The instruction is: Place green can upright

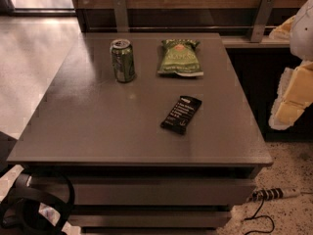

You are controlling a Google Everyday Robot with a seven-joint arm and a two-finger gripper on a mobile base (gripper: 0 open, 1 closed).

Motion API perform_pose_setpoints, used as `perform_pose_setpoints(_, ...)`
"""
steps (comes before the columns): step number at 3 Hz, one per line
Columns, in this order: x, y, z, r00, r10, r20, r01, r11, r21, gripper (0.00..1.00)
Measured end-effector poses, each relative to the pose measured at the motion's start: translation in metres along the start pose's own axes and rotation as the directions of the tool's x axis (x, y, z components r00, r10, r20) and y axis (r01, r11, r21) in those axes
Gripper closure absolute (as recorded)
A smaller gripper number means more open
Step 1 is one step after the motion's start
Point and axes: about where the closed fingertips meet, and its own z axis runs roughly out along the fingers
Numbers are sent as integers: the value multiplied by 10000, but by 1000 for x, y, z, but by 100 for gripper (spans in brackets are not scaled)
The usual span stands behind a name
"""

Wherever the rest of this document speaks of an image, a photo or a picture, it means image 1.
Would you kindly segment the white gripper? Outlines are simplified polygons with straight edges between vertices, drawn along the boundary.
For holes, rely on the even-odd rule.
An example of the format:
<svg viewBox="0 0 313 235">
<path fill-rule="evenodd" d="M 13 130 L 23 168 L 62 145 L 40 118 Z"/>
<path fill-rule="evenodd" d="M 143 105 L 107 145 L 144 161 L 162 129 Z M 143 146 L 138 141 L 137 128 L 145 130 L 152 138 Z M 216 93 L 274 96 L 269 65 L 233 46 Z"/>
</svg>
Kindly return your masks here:
<svg viewBox="0 0 313 235">
<path fill-rule="evenodd" d="M 313 62 L 308 62 L 313 61 L 313 0 L 307 0 L 295 16 L 274 28 L 269 38 L 290 40 L 291 53 L 306 61 L 294 70 L 285 68 L 279 81 L 269 126 L 286 130 L 313 103 Z"/>
</svg>

